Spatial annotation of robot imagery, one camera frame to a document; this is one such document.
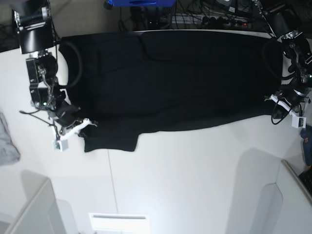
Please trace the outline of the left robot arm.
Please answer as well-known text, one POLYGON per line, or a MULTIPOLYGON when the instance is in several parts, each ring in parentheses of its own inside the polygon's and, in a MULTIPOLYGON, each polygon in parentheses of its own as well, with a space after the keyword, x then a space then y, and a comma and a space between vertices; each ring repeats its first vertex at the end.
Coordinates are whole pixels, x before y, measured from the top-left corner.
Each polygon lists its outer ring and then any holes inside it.
POLYGON ((300 19, 294 8, 286 2, 266 3, 255 0, 254 4, 272 32, 272 38, 263 46, 262 57, 265 58, 268 47, 276 43, 291 61, 286 77, 277 74, 268 63, 265 64, 278 81, 288 81, 269 100, 292 117, 292 127, 305 128, 307 119, 304 111, 310 102, 308 94, 312 89, 312 52, 300 29, 300 19))

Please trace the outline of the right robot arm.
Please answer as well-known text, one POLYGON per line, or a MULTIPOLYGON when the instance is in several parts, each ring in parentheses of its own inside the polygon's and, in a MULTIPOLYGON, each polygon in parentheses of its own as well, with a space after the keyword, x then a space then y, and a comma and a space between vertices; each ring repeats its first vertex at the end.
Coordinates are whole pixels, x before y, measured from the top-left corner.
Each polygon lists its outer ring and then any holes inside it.
POLYGON ((73 113, 79 108, 65 100, 65 90, 74 87, 82 76, 81 55, 76 46, 64 42, 77 56, 78 73, 71 83, 59 84, 58 57, 49 52, 49 48, 56 48, 59 43, 50 2, 19 0, 10 6, 14 12, 20 51, 28 55, 26 67, 31 103, 37 111, 45 111, 48 114, 48 125, 54 130, 55 140, 66 140, 92 124, 88 118, 75 118, 73 113))

